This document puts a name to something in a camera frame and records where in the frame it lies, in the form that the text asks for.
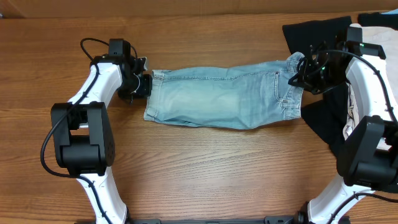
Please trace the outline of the light blue denim shorts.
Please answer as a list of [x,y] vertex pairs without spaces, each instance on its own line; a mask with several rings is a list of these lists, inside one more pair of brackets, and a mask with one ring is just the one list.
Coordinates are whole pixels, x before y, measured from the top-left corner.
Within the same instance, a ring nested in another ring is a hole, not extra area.
[[144,119],[190,127],[254,129],[301,117],[303,88],[289,85],[304,56],[230,68],[153,70]]

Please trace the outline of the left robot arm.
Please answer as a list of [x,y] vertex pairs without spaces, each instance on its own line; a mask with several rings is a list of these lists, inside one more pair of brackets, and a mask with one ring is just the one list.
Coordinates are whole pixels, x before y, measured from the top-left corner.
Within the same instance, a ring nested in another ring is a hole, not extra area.
[[124,39],[105,43],[108,52],[90,57],[90,74],[78,93],[51,109],[52,128],[40,150],[42,167],[54,176],[77,180],[95,213],[95,223],[131,223],[111,166],[116,146],[108,105],[117,95],[132,102],[146,99],[152,77],[147,59]]

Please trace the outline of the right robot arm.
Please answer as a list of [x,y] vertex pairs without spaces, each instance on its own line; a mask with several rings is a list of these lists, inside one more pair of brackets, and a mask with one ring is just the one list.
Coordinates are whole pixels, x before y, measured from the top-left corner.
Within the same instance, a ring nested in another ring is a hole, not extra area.
[[386,75],[381,45],[363,42],[363,30],[349,27],[298,64],[289,85],[317,95],[347,83],[352,132],[340,147],[337,174],[316,198],[303,205],[289,223],[349,223],[348,212],[366,196],[386,200],[397,193],[397,103]]

